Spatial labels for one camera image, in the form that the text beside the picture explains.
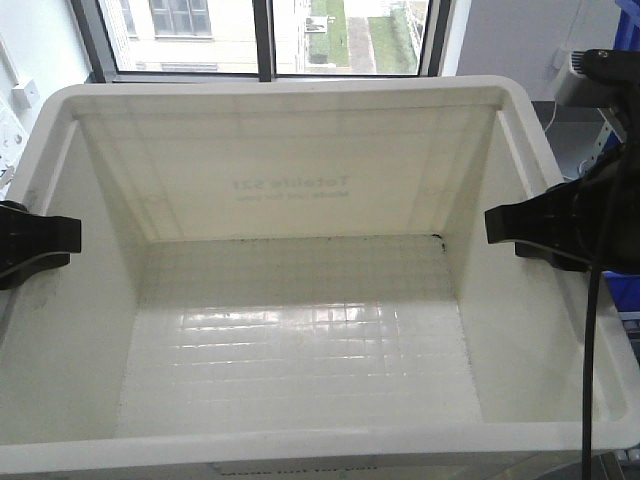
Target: plastic storage box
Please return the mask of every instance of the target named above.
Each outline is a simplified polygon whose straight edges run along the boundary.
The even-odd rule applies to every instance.
[[[8,302],[0,471],[469,480],[577,460],[585,279],[487,245],[483,221],[561,180],[497,77],[58,93],[9,197],[80,218],[83,252]],[[597,450],[640,439],[605,297]]]

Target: grid pattern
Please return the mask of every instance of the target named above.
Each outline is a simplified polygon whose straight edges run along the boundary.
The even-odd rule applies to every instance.
[[[480,422],[442,243],[150,247],[121,436]]]

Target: window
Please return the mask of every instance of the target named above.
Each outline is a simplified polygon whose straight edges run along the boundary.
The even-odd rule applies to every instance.
[[[120,9],[122,10],[124,23],[127,27],[127,33],[130,37],[135,37],[136,26],[133,23],[133,15],[131,15],[131,6],[129,5],[129,0],[120,0]]]
[[[96,52],[90,57],[96,77],[101,78],[99,72],[103,71],[105,80],[118,81],[174,81],[177,77],[167,76],[169,72],[185,81],[206,81],[206,75],[213,78],[220,74],[227,79],[235,74],[239,79],[258,77],[260,81],[279,76],[437,75],[453,3],[70,1],[79,23],[86,24],[82,30],[87,50],[95,43]],[[94,16],[99,21],[89,21],[86,12],[96,3],[99,8]],[[122,10],[118,18],[112,13],[114,8]],[[136,41],[130,41],[132,32]],[[202,75],[187,79],[190,73]]]
[[[156,35],[211,36],[207,0],[150,0]]]

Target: wall outlet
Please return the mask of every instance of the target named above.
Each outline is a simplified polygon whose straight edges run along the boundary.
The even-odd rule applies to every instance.
[[[13,100],[22,109],[31,108],[40,100],[40,93],[33,78],[21,79],[11,91]]]
[[[0,200],[4,200],[28,135],[13,111],[0,99]]]

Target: wall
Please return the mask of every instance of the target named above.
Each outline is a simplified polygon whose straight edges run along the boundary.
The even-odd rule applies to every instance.
[[[0,95],[31,131],[44,100],[89,75],[73,12],[67,0],[2,0],[0,32],[20,74],[33,78],[40,92],[32,108],[18,108],[6,66],[0,65]]]
[[[457,74],[503,75],[553,100],[558,49],[611,48],[619,16],[613,0],[473,0]]]

